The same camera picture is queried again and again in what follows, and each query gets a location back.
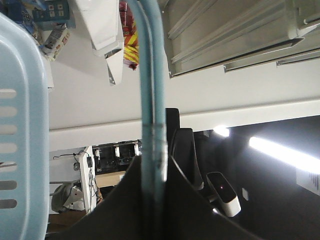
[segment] metal pipe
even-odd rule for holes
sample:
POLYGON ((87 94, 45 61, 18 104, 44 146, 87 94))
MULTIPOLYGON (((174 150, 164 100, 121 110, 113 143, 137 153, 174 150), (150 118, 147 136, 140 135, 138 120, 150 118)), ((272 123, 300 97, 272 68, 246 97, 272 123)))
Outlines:
POLYGON ((127 0, 137 23, 142 108, 141 190, 144 239, 161 239, 167 144, 164 105, 164 38, 156 0, 127 0))

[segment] black office chair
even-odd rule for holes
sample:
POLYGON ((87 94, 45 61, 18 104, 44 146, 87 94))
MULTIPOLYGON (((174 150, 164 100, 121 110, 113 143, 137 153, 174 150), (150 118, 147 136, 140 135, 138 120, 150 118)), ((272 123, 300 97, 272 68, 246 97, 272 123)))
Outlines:
POLYGON ((198 167, 194 133, 191 128, 179 128, 175 131, 169 155, 173 157, 195 190, 204 188, 204 181, 198 167))
MULTIPOLYGON (((220 213, 213 211, 169 157, 165 187, 163 239, 257 240, 220 213)), ((135 157, 122 181, 89 215, 48 240, 143 239, 141 158, 135 157)))
POLYGON ((166 140, 168 143, 168 152, 171 151, 172 140, 176 130, 180 128, 180 113, 178 108, 165 109, 165 123, 166 123, 166 140))

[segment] wooden desk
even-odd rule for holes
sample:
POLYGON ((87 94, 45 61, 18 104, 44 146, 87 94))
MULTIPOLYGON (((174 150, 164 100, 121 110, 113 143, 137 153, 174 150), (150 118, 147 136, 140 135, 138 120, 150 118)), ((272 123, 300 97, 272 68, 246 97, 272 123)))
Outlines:
POLYGON ((109 187, 117 185, 126 171, 116 171, 95 176, 95 181, 98 188, 109 187))

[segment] fluorescent light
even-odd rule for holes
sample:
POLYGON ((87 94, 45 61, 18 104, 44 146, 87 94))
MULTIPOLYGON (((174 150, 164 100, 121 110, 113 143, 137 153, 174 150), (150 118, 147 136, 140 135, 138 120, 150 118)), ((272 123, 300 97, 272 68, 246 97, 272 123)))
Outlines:
POLYGON ((313 156, 259 137, 251 137, 249 145, 258 151, 286 164, 292 165, 297 169, 313 174, 320 174, 320 159, 313 156))
POLYGON ((216 126, 213 131, 223 137, 229 137, 230 130, 225 125, 216 126))

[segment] electrical cable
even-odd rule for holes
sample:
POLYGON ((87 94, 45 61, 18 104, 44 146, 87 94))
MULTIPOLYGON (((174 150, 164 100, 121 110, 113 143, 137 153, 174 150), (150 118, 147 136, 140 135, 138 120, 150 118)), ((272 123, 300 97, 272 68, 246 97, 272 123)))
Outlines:
POLYGON ((80 153, 86 153, 86 154, 88 154, 88 157, 90 157, 90 154, 87 153, 86 151, 81 150, 80 152, 78 152, 78 155, 79 155, 80 153))

